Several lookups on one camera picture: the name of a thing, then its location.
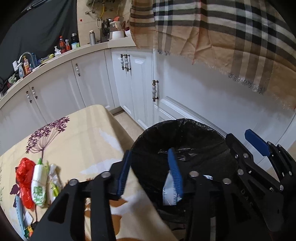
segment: kitchen cabinet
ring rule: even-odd
[[[263,157],[244,138],[251,129],[265,141],[277,143],[294,116],[272,97],[259,95],[227,75],[182,56],[154,52],[154,79],[158,80],[155,105],[174,118],[191,118],[223,136],[235,135],[254,155]]]
[[[47,123],[85,107],[71,61],[42,74],[29,87]]]
[[[0,129],[5,129],[5,131],[0,133],[0,155],[47,124],[28,85],[23,87],[1,108],[1,113]]]
[[[112,63],[114,70],[114,78],[117,87],[117,93],[120,106],[125,110],[130,117],[135,120],[135,113],[133,109],[133,99],[131,94],[131,72],[122,69],[121,54],[126,53],[125,48],[112,49]]]
[[[114,109],[104,51],[75,58],[72,65],[85,106],[101,104]]]
[[[7,150],[7,130],[6,119],[0,110],[0,156]]]
[[[156,105],[154,106],[154,124],[157,124],[163,121],[175,120],[175,119],[176,118],[172,117],[167,112],[158,108]]]
[[[113,71],[111,49],[105,49],[104,53],[105,53],[108,77],[109,77],[109,82],[110,82],[114,105],[115,105],[115,108],[118,108],[118,107],[120,107],[120,104],[119,104],[119,98],[118,98],[117,87],[116,87],[114,71]]]
[[[152,51],[116,49],[112,50],[112,59],[120,106],[143,129],[147,129],[154,123]],[[122,70],[122,64],[126,67],[126,63],[129,71],[126,68]]]
[[[151,50],[129,50],[135,121],[145,130],[153,126],[153,55]]]

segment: soap bottle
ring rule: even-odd
[[[24,69],[25,69],[25,74],[29,74],[30,71],[30,65],[28,59],[26,59],[26,56],[24,56]]]
[[[46,182],[47,171],[42,164],[42,159],[39,158],[37,165],[34,166],[33,178],[31,183],[31,195],[33,202],[43,207],[46,200]]]

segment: kitchen counter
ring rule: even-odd
[[[4,104],[13,97],[19,90],[21,90],[24,86],[28,83],[33,81],[35,78],[39,77],[40,75],[44,74],[45,72],[51,70],[58,65],[61,65],[67,61],[75,59],[77,57],[90,54],[96,51],[109,49],[109,48],[118,48],[118,47],[135,47],[135,43],[131,37],[121,38],[111,40],[109,42],[99,43],[95,45],[84,45],[77,49],[70,50],[60,56],[54,57],[53,59],[46,62],[45,65],[41,66],[37,70],[30,73],[28,76],[23,78],[18,83],[14,84],[6,93],[6,95],[0,100],[0,109],[4,106]]]

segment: black garbage bag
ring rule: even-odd
[[[132,146],[131,167],[163,220],[187,223],[191,201],[183,198],[174,206],[163,205],[163,186],[169,171],[167,151],[174,148],[178,161],[188,170],[222,181],[231,178],[237,162],[225,138],[191,119],[168,120],[148,128]]]

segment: yellow hose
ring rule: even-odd
[[[103,5],[103,10],[102,10],[102,14],[100,15],[100,18],[102,18],[104,12],[105,12],[105,5]]]

